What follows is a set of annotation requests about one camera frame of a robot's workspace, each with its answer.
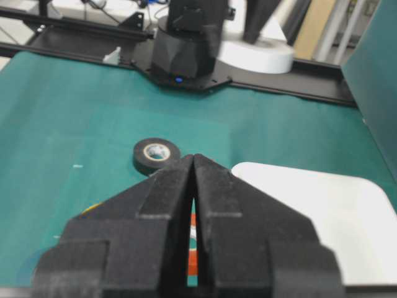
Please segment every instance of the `yellow object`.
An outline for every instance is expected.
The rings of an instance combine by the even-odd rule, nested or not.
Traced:
[[[95,208],[98,207],[99,205],[101,205],[101,203],[98,203],[98,204],[95,204],[95,205],[92,205],[92,206],[88,207],[86,210],[84,210],[84,211],[81,213],[81,215],[87,213],[88,211],[90,211],[90,210],[92,210],[92,209],[95,209]]]
[[[312,0],[297,40],[295,58],[311,60],[336,0]]]

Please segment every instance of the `table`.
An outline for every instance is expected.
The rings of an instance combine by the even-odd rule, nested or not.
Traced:
[[[357,109],[226,87],[160,88],[136,71],[20,53],[0,72],[0,286],[28,286],[69,218],[145,179],[143,138],[242,161],[397,185]]]

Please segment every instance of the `black mounting plate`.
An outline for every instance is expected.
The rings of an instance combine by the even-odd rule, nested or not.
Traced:
[[[120,25],[120,28],[132,29],[132,30],[143,30],[143,18],[144,14],[142,12],[136,12],[132,16],[124,20]]]
[[[217,71],[196,79],[187,79],[171,76],[156,68],[153,68],[151,57],[154,47],[154,40],[146,40],[136,45],[131,63],[150,80],[163,86],[177,87],[180,89],[203,91],[223,84],[231,83],[231,78],[224,72]]]

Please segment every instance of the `green panel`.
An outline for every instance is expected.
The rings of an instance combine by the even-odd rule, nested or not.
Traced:
[[[382,0],[344,76],[397,181],[397,1]]]
[[[253,161],[364,177],[397,207],[355,109],[236,88],[162,89],[134,71],[31,53],[0,72],[0,90],[0,286],[29,285],[70,217],[145,178],[132,148],[148,137],[227,168]]]

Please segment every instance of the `small white object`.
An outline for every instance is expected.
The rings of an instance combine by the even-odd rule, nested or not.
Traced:
[[[397,216],[383,190],[351,176],[259,163],[232,173],[309,217],[347,286],[397,284]]]
[[[260,38],[250,45],[241,35],[225,36],[218,59],[226,64],[256,73],[288,73],[292,68],[294,50],[281,40]]]
[[[41,26],[37,29],[37,32],[43,32],[44,29],[45,29],[45,25],[41,25]]]
[[[39,15],[39,3],[37,2],[36,5],[34,5],[34,7],[32,7],[28,13],[29,14],[35,14],[35,15]],[[60,13],[52,4],[52,1],[49,2],[47,4],[47,14],[48,17],[51,17],[52,19],[62,19],[63,15],[62,13]]]
[[[192,225],[190,226],[190,237],[193,238],[194,240],[197,240],[196,228],[193,227]]]
[[[120,63],[120,52],[122,51],[121,47],[117,47],[112,53],[109,55],[105,55],[103,62],[105,64],[110,65],[118,65]]]

